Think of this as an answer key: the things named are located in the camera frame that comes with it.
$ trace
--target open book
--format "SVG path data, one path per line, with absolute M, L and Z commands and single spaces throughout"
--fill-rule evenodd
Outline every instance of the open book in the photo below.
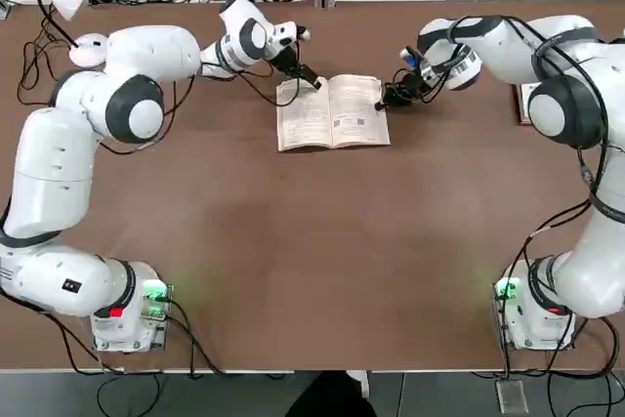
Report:
M 375 77 L 337 75 L 319 77 L 316 90 L 300 81 L 300 94 L 289 106 L 277 109 L 279 151 L 302 146 L 388 146 L 389 127 L 384 111 L 376 111 L 381 84 Z M 297 80 L 280 84 L 277 103 L 288 103 L 297 90 Z

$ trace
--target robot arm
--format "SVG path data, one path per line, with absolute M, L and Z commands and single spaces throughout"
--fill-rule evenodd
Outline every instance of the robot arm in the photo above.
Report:
M 412 66 L 403 85 L 387 88 L 385 101 L 405 104 L 427 96 L 444 81 L 449 90 L 463 90 L 478 78 L 481 64 L 511 84 L 540 85 L 529 99 L 532 124 L 545 137 L 574 148 L 595 146 L 608 135 L 612 146 L 625 145 L 623 75 L 625 45 L 598 41 L 592 24 L 581 17 L 552 17 L 531 21 L 529 27 L 507 17 L 431 21 L 420 32 L 417 50 L 401 56 Z M 558 46 L 582 68 L 593 84 L 553 49 Z M 604 121 L 599 92 L 608 117 Z M 514 294 L 501 304 L 507 340 L 517 348 L 553 350 L 569 345 L 578 313 L 600 317 L 619 312 L 625 298 L 625 154 L 608 156 L 591 220 L 571 252 L 523 262 L 508 270 L 498 286 L 514 283 Z
M 13 195 L 0 219 L 0 287 L 55 313 L 91 316 L 100 350 L 149 350 L 160 322 L 143 312 L 144 263 L 105 259 L 56 243 L 86 215 L 100 142 L 152 141 L 163 122 L 156 82 L 127 70 L 69 73 L 50 107 L 21 131 Z
M 266 59 L 318 84 L 291 48 L 309 38 L 304 28 L 272 25 L 245 0 L 227 3 L 221 16 L 227 34 L 205 51 L 178 26 L 126 28 L 104 45 L 87 41 L 81 49 L 104 49 L 104 71 L 69 73 L 49 107 L 32 112 L 21 131 L 13 194 L 0 218 L 0 293 L 47 311 L 90 316 L 97 350 L 153 348 L 164 334 L 161 302 L 168 298 L 166 285 L 145 263 L 105 259 L 55 242 L 87 213 L 102 140 L 155 142 L 164 120 L 157 82 L 198 73 L 226 78 Z
M 304 27 L 292 21 L 272 24 L 248 0 L 229 0 L 220 17 L 226 34 L 203 51 L 179 26 L 135 26 L 116 31 L 108 38 L 104 71 L 139 71 L 155 81 L 174 81 L 196 73 L 229 79 L 266 60 L 289 77 L 302 78 L 316 89 L 321 87 L 318 75 L 299 63 L 292 47 L 310 39 Z
M 292 78 L 302 78 L 317 90 L 318 75 L 300 64 L 293 49 L 298 41 L 308 41 L 311 34 L 292 21 L 270 23 L 248 0 L 229 0 L 220 17 L 226 35 L 201 53 L 203 76 L 230 78 L 237 72 L 266 60 L 277 70 Z

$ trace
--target gray floor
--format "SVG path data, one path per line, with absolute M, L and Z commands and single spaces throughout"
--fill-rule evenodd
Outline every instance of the gray floor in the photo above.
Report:
M 149 417 L 281 417 L 314 376 L 315 373 L 297 373 L 280 381 L 263 375 L 229 379 L 207 376 L 192 382 L 173 375 L 161 378 L 165 383 L 162 399 Z M 96 404 L 96 391 L 102 381 L 101 377 L 65 373 L 2 374 L 0 415 L 97 417 L 102 415 Z M 370 401 L 379 417 L 396 416 L 400 382 L 400 374 L 373 375 Z M 613 389 L 615 398 L 622 396 L 617 385 Z M 580 383 L 555 378 L 553 390 L 556 411 L 562 417 L 579 403 L 606 400 L 604 380 Z M 124 378 L 104 390 L 103 406 L 111 417 L 137 416 L 149 404 L 154 391 L 152 378 Z M 551 415 L 544 379 L 527 379 L 525 393 L 530 415 Z M 467 373 L 406 375 L 400 417 L 458 415 L 500 415 L 494 384 Z M 605 408 L 583 409 L 573 415 L 604 416 Z M 616 406 L 611 415 L 625 416 L 625 403 Z

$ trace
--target green led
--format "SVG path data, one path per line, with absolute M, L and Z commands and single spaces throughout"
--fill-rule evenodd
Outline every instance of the green led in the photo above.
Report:
M 517 298 L 519 285 L 521 285 L 521 280 L 518 277 L 503 277 L 497 282 L 497 285 L 495 286 L 497 289 L 497 295 L 499 297 L 504 297 L 506 295 L 506 290 L 508 290 L 508 300 L 512 298 Z
M 167 285 L 158 279 L 146 280 L 144 282 L 144 294 L 149 300 L 164 300 L 167 298 Z

